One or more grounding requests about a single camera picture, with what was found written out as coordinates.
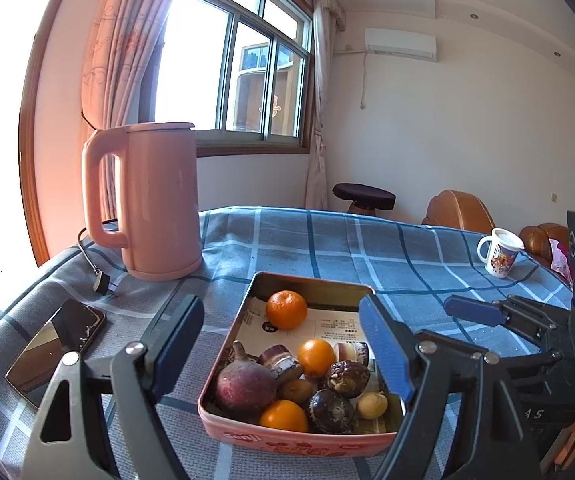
tangerine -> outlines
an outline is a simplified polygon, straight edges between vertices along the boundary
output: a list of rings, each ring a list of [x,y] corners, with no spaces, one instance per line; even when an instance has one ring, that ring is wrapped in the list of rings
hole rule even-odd
[[[292,330],[307,317],[307,303],[304,297],[293,290],[280,290],[267,300],[265,314],[276,328]]]
[[[301,345],[296,356],[303,365],[303,373],[309,377],[323,377],[328,368],[336,362],[331,345],[324,339],[310,339]]]
[[[307,416],[295,402],[291,400],[275,400],[260,416],[260,426],[274,430],[298,431],[307,433]]]

air conditioner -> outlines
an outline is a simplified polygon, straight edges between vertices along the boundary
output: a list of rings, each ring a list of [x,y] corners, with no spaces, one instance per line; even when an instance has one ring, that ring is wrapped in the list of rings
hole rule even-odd
[[[389,28],[366,28],[365,49],[370,54],[437,60],[437,38]]]

kettle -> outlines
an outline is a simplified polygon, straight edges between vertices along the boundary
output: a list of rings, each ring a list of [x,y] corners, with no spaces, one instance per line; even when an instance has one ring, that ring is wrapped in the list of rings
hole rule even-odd
[[[91,239],[121,248],[130,274],[162,282],[201,265],[196,133],[192,123],[141,123],[97,130],[82,153],[85,225]],[[116,155],[118,231],[100,209],[100,162]]]

plaid tablecloth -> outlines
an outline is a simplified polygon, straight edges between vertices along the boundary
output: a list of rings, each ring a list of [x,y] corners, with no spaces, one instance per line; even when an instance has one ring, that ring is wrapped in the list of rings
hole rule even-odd
[[[129,275],[120,253],[86,240],[91,257],[118,285],[118,297],[92,290],[90,267],[77,248],[43,267],[42,277],[0,313],[0,472],[18,478],[34,410],[5,381],[5,373],[31,337],[63,301],[74,298],[107,313],[107,325],[91,356],[115,354],[138,339],[160,308],[174,308],[185,294],[205,304],[205,325],[175,390],[158,406],[165,429],[192,478],[199,480],[368,480],[381,457],[306,458],[272,455],[221,444],[208,437],[196,402],[254,273],[365,283],[376,289],[392,315],[413,331],[429,328],[475,342],[502,356],[535,348],[502,328],[459,322],[442,301],[452,294],[491,301],[519,294],[569,307],[571,292],[549,270],[521,254],[510,276],[487,274],[475,256],[481,235],[449,228],[414,226],[365,216],[273,208],[226,208],[201,215],[203,266],[192,276],[166,283]],[[114,405],[105,399],[112,446],[123,479],[136,478],[122,443]],[[445,465],[458,407],[448,407],[426,478]]]

wall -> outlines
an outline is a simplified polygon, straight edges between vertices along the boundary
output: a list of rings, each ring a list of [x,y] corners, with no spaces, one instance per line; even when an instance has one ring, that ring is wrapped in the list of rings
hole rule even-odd
[[[75,243],[85,224],[80,176],[80,77],[99,1],[62,1],[43,61],[34,156],[40,215],[52,256]],[[200,208],[302,206],[306,169],[306,155],[200,159]]]
[[[361,182],[397,195],[384,216],[420,222],[443,189],[482,199],[497,225],[565,223],[575,209],[575,78],[521,44],[462,23],[351,13],[336,48],[366,27],[436,35],[439,62],[334,57],[326,110],[329,188]],[[551,194],[558,200],[551,202]],[[344,210],[333,197],[330,205]]]

